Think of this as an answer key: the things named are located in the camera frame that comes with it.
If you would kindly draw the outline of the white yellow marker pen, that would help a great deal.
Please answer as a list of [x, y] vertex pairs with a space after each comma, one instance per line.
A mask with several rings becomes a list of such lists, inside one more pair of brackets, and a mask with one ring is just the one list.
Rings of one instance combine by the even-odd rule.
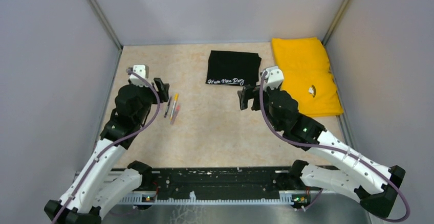
[[175, 113], [176, 104], [177, 104], [178, 99], [179, 99], [179, 94], [176, 93], [176, 94], [175, 94], [175, 97], [174, 97], [174, 99], [173, 99], [173, 105], [172, 105], [172, 109], [171, 109], [171, 113], [170, 113], [170, 117], [169, 117], [170, 120], [173, 119], [173, 116], [174, 116], [174, 113]]

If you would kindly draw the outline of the thin pink pen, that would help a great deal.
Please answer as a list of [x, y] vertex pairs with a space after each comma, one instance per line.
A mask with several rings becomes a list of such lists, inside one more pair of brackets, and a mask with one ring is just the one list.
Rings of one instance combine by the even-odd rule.
[[174, 125], [175, 120], [176, 120], [176, 117], [177, 117], [177, 115], [178, 115], [178, 113], [179, 113], [179, 111], [180, 111], [180, 108], [181, 108], [180, 105], [177, 105], [177, 106], [176, 106], [175, 111], [173, 112], [173, 116], [172, 116], [172, 118], [171, 118], [171, 120], [170, 120], [170, 125]]

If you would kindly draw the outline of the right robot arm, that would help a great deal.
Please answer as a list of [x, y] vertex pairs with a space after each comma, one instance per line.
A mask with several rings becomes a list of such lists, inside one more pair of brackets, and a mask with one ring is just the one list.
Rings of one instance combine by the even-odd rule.
[[370, 214], [393, 222], [390, 217], [396, 201], [404, 204], [402, 222], [411, 208], [401, 191], [406, 171], [398, 166], [377, 163], [334, 136], [323, 124], [302, 114], [297, 102], [278, 87], [246, 85], [237, 92], [241, 110], [253, 101], [270, 131], [280, 140], [319, 156], [333, 165], [325, 169], [305, 161], [295, 161], [288, 175], [294, 189], [317, 187], [332, 190], [356, 201]]

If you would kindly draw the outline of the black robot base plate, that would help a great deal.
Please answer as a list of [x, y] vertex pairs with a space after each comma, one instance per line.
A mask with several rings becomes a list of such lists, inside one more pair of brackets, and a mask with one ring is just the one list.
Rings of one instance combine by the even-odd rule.
[[140, 205], [309, 204], [317, 190], [298, 186], [290, 167], [154, 168], [133, 193]]

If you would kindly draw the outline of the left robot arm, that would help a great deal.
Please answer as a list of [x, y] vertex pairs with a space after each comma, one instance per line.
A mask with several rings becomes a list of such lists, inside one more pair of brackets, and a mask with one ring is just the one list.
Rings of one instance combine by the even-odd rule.
[[49, 200], [45, 205], [52, 223], [101, 223], [129, 192], [158, 191], [152, 167], [140, 161], [130, 163], [110, 184], [104, 185], [104, 181], [138, 133], [156, 118], [147, 119], [151, 107], [169, 100], [169, 87], [155, 78], [151, 86], [137, 80], [119, 89], [115, 108], [83, 170], [58, 200]]

